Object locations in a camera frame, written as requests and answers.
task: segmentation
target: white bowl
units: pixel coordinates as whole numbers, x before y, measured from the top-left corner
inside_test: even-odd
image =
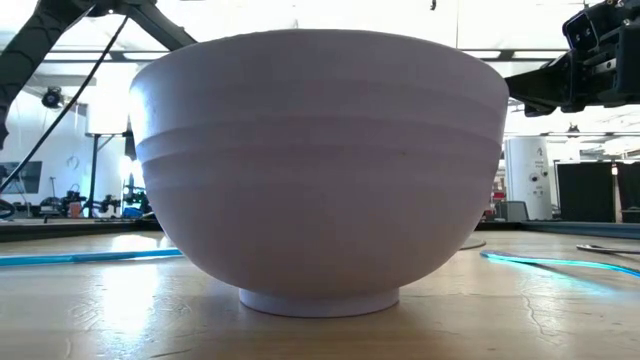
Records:
[[[131,118],[167,235],[257,310],[389,307],[473,231],[508,90],[488,65],[403,36],[286,30],[144,68]]]

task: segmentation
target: white cylindrical tank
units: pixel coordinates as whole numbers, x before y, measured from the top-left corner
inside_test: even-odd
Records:
[[[531,220],[551,219],[551,184],[544,137],[506,141],[507,200],[524,201]]]

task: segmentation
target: robotic arm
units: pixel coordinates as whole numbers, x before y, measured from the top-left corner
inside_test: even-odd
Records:
[[[196,41],[167,19],[157,0],[39,0],[33,15],[0,55],[0,151],[11,103],[60,36],[85,16],[128,15],[169,50]]]
[[[607,0],[562,27],[569,51],[539,70],[506,78],[528,117],[586,106],[640,104],[640,0]]]

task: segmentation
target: bowl base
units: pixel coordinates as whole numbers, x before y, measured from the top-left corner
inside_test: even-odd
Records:
[[[383,293],[337,299],[295,299],[281,298],[240,289],[240,301],[247,307],[269,314],[328,318],[364,315],[395,305],[399,289]]]

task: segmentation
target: table surface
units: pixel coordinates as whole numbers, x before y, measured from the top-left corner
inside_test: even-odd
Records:
[[[476,232],[483,249],[605,261],[576,244],[636,240]],[[0,244],[0,254],[168,247],[161,233]],[[400,303],[340,319],[247,309],[182,257],[0,269],[0,359],[640,359],[640,279],[459,251]]]

